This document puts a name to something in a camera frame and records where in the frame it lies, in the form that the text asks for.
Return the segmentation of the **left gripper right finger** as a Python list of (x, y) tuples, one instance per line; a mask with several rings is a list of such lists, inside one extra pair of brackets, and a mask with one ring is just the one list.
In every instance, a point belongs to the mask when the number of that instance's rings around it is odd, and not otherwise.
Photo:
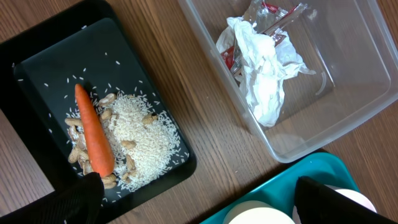
[(308, 176), (296, 182), (294, 205), (302, 223), (395, 224)]

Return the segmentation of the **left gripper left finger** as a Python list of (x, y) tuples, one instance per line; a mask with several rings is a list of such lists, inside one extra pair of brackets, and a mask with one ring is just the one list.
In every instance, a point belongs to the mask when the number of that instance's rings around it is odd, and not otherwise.
[(101, 177), (92, 172), (63, 191), (48, 194), (1, 217), (1, 223), (94, 223), (103, 195)]

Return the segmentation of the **pink bowl with peanuts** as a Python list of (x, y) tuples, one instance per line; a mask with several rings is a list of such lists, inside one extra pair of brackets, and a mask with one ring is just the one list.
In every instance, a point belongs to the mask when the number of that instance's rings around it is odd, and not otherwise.
[[(329, 187), (329, 188), (333, 189), (334, 191), (338, 192), (339, 194), (355, 201), (356, 203), (366, 207), (367, 209), (369, 209), (375, 213), (377, 212), (377, 210), (376, 210), (375, 206), (372, 204), (372, 202), (363, 194), (361, 194), (355, 190), (342, 189), (342, 188), (335, 187), (332, 185), (327, 185), (327, 187)], [(293, 208), (292, 219), (295, 224), (301, 224), (301, 220), (300, 220), (300, 217), (297, 212), (297, 207)]]

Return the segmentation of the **orange carrot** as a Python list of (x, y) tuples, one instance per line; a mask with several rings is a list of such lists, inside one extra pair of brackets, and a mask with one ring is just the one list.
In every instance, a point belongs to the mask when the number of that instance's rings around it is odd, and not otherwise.
[(114, 170), (113, 151), (90, 97), (80, 84), (75, 85), (75, 99), (80, 111), (91, 167), (101, 177), (106, 177)]

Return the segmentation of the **white bowl with rice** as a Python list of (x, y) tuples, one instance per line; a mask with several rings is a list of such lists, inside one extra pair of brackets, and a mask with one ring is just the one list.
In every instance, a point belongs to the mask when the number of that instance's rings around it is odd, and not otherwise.
[(284, 212), (257, 200), (235, 205), (225, 216), (224, 224), (294, 224)]

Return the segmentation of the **rice and peanut pile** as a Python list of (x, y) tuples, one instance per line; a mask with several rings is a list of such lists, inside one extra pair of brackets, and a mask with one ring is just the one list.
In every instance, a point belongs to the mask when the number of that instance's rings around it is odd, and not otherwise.
[(189, 156), (167, 113), (156, 113), (146, 96), (119, 91), (91, 102), (114, 154), (113, 173), (103, 178), (107, 189), (133, 192)]

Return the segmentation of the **small white tissue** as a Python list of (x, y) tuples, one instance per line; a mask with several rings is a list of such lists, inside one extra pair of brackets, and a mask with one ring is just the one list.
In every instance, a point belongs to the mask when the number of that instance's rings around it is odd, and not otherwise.
[(265, 127), (272, 127), (284, 102), (275, 42), (268, 35), (258, 34), (242, 17), (229, 17), (227, 23), (241, 52), (243, 71), (239, 89), (255, 119)]

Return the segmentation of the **large white tissue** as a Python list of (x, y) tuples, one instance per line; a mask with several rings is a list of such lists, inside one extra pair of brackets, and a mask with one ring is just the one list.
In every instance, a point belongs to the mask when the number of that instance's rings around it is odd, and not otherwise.
[[(286, 31), (281, 31), (285, 38), (275, 47), (277, 60), (283, 65), (285, 70), (285, 79), (296, 77), (299, 73), (315, 75), (316, 72), (307, 68), (303, 58), (296, 52), (295, 47), (289, 39)], [(233, 46), (234, 32), (232, 28), (227, 27), (219, 36), (216, 42), (216, 48), (219, 53), (224, 52)]]

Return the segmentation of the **red snack wrapper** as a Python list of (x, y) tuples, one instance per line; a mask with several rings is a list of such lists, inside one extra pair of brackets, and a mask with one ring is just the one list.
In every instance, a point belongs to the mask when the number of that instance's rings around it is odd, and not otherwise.
[[(281, 7), (257, 0), (250, 3), (242, 19), (248, 21), (258, 34), (271, 37), (275, 46), (278, 46), (288, 37), (283, 33), (283, 28), (296, 20), (307, 7), (307, 4), (300, 3), (286, 11)], [(234, 36), (234, 29), (227, 27), (221, 33), (216, 48), (233, 77), (240, 75), (241, 51)]]

